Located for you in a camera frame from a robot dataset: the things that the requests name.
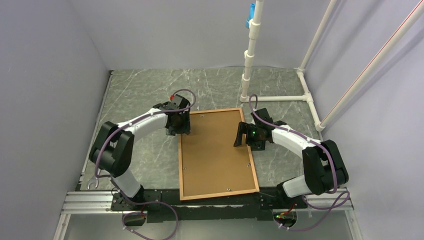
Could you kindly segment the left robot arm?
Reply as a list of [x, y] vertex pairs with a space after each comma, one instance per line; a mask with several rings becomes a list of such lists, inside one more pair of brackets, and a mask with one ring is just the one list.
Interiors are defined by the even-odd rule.
[[168, 136], [189, 134], [192, 106], [193, 103], [188, 99], [175, 93], [169, 101], [158, 103], [131, 120], [104, 122], [88, 154], [88, 159], [95, 167], [87, 187], [97, 188], [100, 178], [109, 178], [119, 192], [125, 195], [124, 204], [131, 210], [139, 209], [145, 201], [145, 190], [130, 169], [134, 144], [159, 129], [165, 129]]

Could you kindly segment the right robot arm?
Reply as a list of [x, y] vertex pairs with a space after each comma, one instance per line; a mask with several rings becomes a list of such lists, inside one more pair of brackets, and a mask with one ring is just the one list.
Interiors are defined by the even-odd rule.
[[253, 151], [265, 150], [266, 143], [280, 145], [302, 159], [303, 175], [277, 185], [276, 203], [289, 207], [295, 197], [330, 193], [349, 181], [349, 174], [337, 144], [309, 138], [284, 121], [273, 121], [266, 108], [251, 113], [251, 123], [239, 122], [234, 147], [245, 142]]

